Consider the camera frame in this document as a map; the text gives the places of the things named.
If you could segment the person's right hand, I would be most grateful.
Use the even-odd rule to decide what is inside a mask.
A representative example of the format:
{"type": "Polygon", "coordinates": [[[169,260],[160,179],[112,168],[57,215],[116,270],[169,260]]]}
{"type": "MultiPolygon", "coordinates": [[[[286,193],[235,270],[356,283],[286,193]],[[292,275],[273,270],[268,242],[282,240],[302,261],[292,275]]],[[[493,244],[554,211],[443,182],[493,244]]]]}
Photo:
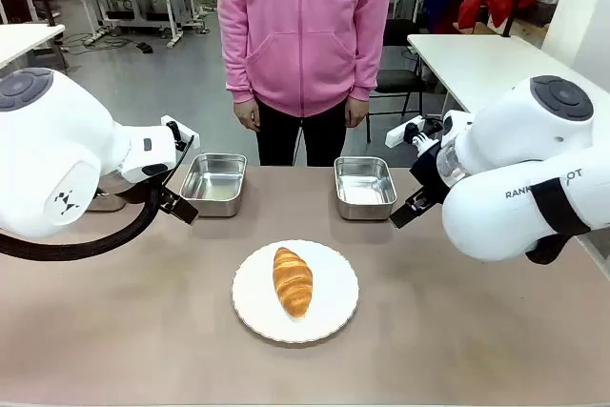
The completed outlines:
{"type": "Polygon", "coordinates": [[[234,115],[245,129],[259,132],[260,115],[258,104],[254,97],[243,102],[234,103],[234,115]]]}

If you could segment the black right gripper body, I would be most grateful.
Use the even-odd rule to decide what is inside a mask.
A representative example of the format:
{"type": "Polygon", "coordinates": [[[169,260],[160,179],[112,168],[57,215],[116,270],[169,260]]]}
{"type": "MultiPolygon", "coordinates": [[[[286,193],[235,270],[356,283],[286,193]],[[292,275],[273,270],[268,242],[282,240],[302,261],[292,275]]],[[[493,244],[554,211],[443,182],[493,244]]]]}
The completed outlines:
{"type": "Polygon", "coordinates": [[[421,185],[421,188],[413,195],[416,207],[432,207],[442,204],[450,191],[437,169],[439,151],[440,144],[436,141],[418,156],[411,168],[411,175],[421,185]]]}

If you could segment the person's left hand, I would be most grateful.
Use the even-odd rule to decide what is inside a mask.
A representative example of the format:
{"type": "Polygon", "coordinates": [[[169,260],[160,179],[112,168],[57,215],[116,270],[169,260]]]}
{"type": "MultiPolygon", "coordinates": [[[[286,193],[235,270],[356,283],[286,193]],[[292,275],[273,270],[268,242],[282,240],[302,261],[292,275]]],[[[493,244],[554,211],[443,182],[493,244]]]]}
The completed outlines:
{"type": "Polygon", "coordinates": [[[345,105],[345,122],[348,129],[356,128],[369,113],[368,100],[359,100],[349,96],[345,105]]]}

